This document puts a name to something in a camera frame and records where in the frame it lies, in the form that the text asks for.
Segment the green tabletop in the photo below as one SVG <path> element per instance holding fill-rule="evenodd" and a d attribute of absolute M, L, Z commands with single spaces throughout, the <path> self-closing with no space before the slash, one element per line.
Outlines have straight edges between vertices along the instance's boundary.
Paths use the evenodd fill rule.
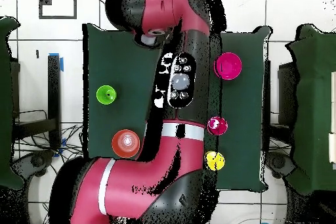
<path fill-rule="evenodd" d="M 142 143 L 145 117 L 159 51 L 134 44 L 127 32 L 102 31 L 87 24 L 89 45 L 89 157 L 114 157 L 112 137 L 121 129 L 134 131 Z M 222 33 L 223 51 L 237 54 L 243 69 L 238 78 L 222 83 L 222 116 L 228 131 L 218 150 L 226 158 L 219 171 L 218 189 L 263 191 L 261 181 L 261 123 L 264 77 L 264 41 L 269 27 L 253 33 Z M 220 79 L 211 64 L 209 94 L 218 95 Z M 103 85 L 113 87 L 116 100 L 109 105 L 96 99 Z M 208 116 L 217 116 L 218 102 L 209 99 Z M 205 151 L 215 150 L 216 138 L 205 133 Z"/>
<path fill-rule="evenodd" d="M 8 36 L 19 23 L 10 17 L 0 17 L 0 185 L 21 189 L 23 180 L 11 170 L 12 157 L 12 78 Z"/>
<path fill-rule="evenodd" d="M 297 121 L 293 158 L 298 168 L 287 177 L 300 194 L 336 190 L 336 170 L 329 163 L 331 131 L 331 73 L 336 71 L 336 34 L 314 26 L 299 27 L 299 36 L 288 45 L 296 59 Z"/>

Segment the red cup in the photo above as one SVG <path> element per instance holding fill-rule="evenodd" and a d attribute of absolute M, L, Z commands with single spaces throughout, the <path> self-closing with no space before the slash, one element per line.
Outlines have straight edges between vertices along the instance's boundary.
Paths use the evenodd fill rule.
<path fill-rule="evenodd" d="M 113 136 L 112 149 L 121 158 L 131 158 L 140 149 L 140 139 L 134 131 L 123 129 Z"/>

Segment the green cup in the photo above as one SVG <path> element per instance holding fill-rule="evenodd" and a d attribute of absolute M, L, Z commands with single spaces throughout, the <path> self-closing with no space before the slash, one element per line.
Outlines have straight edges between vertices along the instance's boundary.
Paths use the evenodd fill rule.
<path fill-rule="evenodd" d="M 117 93 L 111 86 L 104 85 L 97 90 L 97 99 L 101 104 L 111 104 L 117 98 Z"/>

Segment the magenta cup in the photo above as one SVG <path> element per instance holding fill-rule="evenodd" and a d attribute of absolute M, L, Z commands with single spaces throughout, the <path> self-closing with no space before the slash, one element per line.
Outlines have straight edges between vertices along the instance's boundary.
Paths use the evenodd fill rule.
<path fill-rule="evenodd" d="M 222 117 L 212 117 L 207 121 L 207 130 L 212 135 L 222 135 L 228 129 L 228 123 Z"/>
<path fill-rule="evenodd" d="M 224 80 L 232 80 L 242 71 L 242 61 L 234 53 L 223 53 L 214 64 L 216 75 Z"/>

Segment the white stripe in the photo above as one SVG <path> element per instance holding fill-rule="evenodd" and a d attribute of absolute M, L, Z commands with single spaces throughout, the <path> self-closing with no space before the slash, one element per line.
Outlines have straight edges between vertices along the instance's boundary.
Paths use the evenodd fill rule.
<path fill-rule="evenodd" d="M 176 137 L 177 126 L 183 123 L 163 123 L 161 136 Z M 204 140 L 204 128 L 196 125 L 186 126 L 186 133 L 184 138 L 195 139 L 199 141 Z"/>
<path fill-rule="evenodd" d="M 106 186 L 108 185 L 108 178 L 111 173 L 111 169 L 116 162 L 115 159 L 111 158 L 108 162 L 108 165 L 105 167 L 104 173 L 102 174 L 102 179 L 100 180 L 99 192 L 98 192 L 98 205 L 99 210 L 103 215 L 106 215 L 105 208 L 105 194 L 106 194 Z"/>

